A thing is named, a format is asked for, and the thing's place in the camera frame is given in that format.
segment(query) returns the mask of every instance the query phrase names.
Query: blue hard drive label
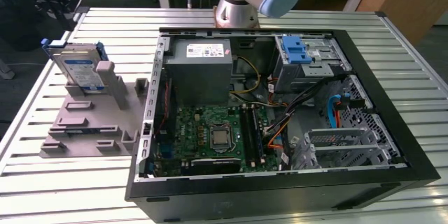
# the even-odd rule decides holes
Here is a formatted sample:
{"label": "blue hard drive label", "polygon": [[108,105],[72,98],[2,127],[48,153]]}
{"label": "blue hard drive label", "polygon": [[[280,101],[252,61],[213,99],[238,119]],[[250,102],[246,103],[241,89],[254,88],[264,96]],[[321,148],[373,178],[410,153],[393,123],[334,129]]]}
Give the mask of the blue hard drive label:
{"label": "blue hard drive label", "polygon": [[92,92],[104,89],[100,75],[94,72],[96,66],[92,60],[64,60],[68,74],[77,85]]}
{"label": "blue hard drive label", "polygon": [[93,61],[90,60],[64,60],[65,64],[80,64],[80,65],[90,65]]}

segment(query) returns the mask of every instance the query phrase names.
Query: blue plastic clip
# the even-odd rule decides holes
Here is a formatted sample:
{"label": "blue plastic clip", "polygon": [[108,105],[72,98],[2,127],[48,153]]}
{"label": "blue plastic clip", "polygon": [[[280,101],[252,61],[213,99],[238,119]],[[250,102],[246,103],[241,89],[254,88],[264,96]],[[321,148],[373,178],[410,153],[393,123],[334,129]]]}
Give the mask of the blue plastic clip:
{"label": "blue plastic clip", "polygon": [[42,39],[40,41],[40,44],[42,45],[42,50],[45,52],[45,54],[48,55],[48,58],[50,60],[53,60],[52,56],[50,56],[50,53],[48,51],[48,48],[64,48],[65,45],[66,45],[66,41],[65,40],[53,40],[50,43],[49,43],[49,39]]}
{"label": "blue plastic clip", "polygon": [[101,42],[96,43],[96,50],[98,51],[101,60],[108,60],[106,53],[105,53],[105,50],[104,50],[104,45],[102,45]]}
{"label": "blue plastic clip", "polygon": [[313,59],[306,54],[306,45],[297,36],[282,37],[282,49],[288,55],[289,64],[309,64]]}

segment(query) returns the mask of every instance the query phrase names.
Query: power supply label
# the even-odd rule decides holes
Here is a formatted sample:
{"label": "power supply label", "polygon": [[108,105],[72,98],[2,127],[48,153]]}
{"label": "power supply label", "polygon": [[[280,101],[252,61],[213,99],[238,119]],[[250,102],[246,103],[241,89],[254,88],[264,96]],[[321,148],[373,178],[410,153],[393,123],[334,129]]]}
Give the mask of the power supply label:
{"label": "power supply label", "polygon": [[189,44],[186,46],[186,57],[224,57],[222,44]]}
{"label": "power supply label", "polygon": [[77,85],[85,90],[104,89],[100,75],[94,72],[92,60],[64,60],[65,69]]}

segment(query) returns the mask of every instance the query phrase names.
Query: green motherboard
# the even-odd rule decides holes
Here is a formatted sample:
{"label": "green motherboard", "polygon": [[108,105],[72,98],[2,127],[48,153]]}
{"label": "green motherboard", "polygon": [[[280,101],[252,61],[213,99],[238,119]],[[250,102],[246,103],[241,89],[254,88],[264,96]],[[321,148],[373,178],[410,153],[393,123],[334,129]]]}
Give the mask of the green motherboard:
{"label": "green motherboard", "polygon": [[[264,154],[264,164],[256,167],[246,165],[244,133],[240,121],[240,107],[201,106],[180,107],[176,116],[176,135],[172,147],[172,160],[192,160],[202,158],[237,158],[241,160],[240,173],[277,170],[273,152]],[[265,108],[253,108],[258,128],[268,125]],[[164,175],[181,176],[180,168],[164,159]]]}

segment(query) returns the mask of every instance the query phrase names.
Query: label sticker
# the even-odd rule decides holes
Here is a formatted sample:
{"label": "label sticker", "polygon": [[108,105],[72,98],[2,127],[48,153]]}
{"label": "label sticker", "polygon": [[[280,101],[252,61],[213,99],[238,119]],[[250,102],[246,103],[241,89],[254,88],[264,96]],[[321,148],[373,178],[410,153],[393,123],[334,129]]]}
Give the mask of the label sticker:
{"label": "label sticker", "polygon": [[268,84],[268,91],[269,91],[269,93],[273,93],[273,88],[274,88],[274,86],[273,86],[273,84]]}
{"label": "label sticker", "polygon": [[286,156],[286,154],[284,152],[281,152],[281,160],[282,160],[282,162],[285,162],[285,164],[289,163],[289,157]]}
{"label": "label sticker", "polygon": [[316,50],[316,51],[308,51],[308,55],[309,55],[309,56],[313,56],[313,57],[318,57],[318,56],[320,56],[320,53],[318,53],[317,50]]}
{"label": "label sticker", "polygon": [[186,46],[186,57],[224,57],[222,44],[189,44]]}
{"label": "label sticker", "polygon": [[85,90],[104,89],[98,74],[93,71],[94,64],[90,60],[64,60],[65,69],[77,85]]}

